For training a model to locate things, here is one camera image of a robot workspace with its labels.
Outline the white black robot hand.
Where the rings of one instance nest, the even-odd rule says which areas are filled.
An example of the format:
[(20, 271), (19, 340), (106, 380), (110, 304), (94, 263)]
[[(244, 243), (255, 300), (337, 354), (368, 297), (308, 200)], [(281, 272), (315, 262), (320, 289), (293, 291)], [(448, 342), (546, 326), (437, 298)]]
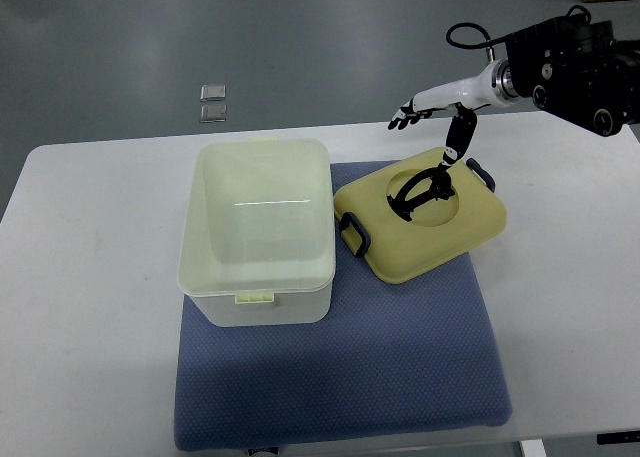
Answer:
[(476, 110), (487, 107), (506, 107), (518, 98), (511, 81), (509, 63), (496, 60), (476, 77), (443, 84), (415, 94), (401, 106), (388, 124), (389, 130), (403, 130), (434, 112), (455, 110), (445, 141), (442, 160), (435, 168), (436, 182), (443, 186), (447, 171), (467, 152), (477, 125)]

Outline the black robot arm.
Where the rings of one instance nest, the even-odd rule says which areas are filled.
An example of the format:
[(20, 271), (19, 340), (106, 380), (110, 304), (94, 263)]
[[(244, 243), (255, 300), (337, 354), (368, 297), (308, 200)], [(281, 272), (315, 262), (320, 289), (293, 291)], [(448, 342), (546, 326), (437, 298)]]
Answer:
[(461, 22), (445, 39), (465, 50), (503, 44), (507, 88), (585, 130), (609, 137), (639, 122), (639, 41), (617, 39), (611, 21), (592, 22), (581, 5), (496, 39), (478, 24)]

